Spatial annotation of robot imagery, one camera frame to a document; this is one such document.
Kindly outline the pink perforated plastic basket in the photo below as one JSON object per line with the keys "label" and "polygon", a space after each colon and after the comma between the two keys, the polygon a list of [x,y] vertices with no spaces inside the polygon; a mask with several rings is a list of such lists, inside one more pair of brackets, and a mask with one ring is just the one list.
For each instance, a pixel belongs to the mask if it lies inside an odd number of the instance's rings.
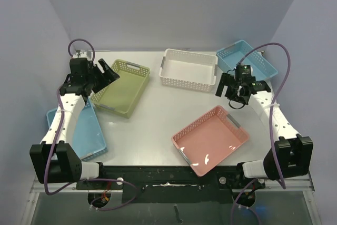
{"label": "pink perforated plastic basket", "polygon": [[222,106],[216,106],[172,136],[198,177],[205,176],[249,140],[249,134]]}

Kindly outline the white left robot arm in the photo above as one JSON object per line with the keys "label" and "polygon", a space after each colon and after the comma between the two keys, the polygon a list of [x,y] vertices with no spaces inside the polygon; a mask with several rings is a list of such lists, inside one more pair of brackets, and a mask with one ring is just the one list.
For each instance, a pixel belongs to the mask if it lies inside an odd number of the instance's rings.
{"label": "white left robot arm", "polygon": [[86,58],[70,60],[70,73],[58,88],[58,108],[40,144],[33,144],[29,155],[40,183],[73,183],[88,179],[97,189],[107,183],[101,164],[83,162],[72,148],[80,113],[91,93],[97,93],[119,79],[101,58],[95,64]]}

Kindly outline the blue basket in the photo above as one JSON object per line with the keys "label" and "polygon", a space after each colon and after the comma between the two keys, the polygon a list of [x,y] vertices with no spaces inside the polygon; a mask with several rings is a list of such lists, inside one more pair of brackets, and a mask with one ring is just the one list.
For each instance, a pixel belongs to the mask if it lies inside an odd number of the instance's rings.
{"label": "blue basket", "polygon": [[[252,50],[253,47],[244,40],[237,41],[226,48],[216,51],[218,58],[217,65],[223,71],[227,72],[234,69],[246,53]],[[261,53],[254,51],[242,62],[242,65],[250,65],[252,75],[258,81],[269,80],[278,74],[278,70],[270,64]]]}
{"label": "blue basket", "polygon": [[54,136],[71,146],[81,161],[89,161],[107,152],[106,142],[90,100],[65,94],[62,104],[47,113],[49,130],[42,141],[52,144]]}

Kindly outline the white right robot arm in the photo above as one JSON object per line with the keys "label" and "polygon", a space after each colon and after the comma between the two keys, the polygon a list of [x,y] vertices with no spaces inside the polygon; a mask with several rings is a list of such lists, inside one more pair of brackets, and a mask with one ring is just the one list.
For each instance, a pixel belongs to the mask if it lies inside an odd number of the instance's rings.
{"label": "white right robot arm", "polygon": [[242,188],[253,178],[281,180],[306,175],[313,151],[313,141],[302,136],[286,119],[280,107],[272,101],[274,94],[266,81],[239,83],[234,75],[222,73],[216,96],[250,106],[271,137],[271,149],[264,159],[240,163],[235,183]]}

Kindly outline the green perforated plastic basket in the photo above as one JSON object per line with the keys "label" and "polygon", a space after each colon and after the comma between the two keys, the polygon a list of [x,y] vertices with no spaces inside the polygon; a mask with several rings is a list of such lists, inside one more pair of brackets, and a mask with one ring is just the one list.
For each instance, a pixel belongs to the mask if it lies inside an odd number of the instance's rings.
{"label": "green perforated plastic basket", "polygon": [[117,59],[111,69],[120,78],[91,95],[91,102],[100,109],[130,118],[150,80],[150,69]]}

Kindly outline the white perforated plastic basket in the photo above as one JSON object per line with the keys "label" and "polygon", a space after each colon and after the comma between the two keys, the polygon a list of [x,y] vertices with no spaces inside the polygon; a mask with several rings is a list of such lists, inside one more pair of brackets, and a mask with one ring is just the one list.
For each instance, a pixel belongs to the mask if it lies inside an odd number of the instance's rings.
{"label": "white perforated plastic basket", "polygon": [[162,85],[209,93],[216,83],[216,66],[214,55],[168,48],[158,75]]}

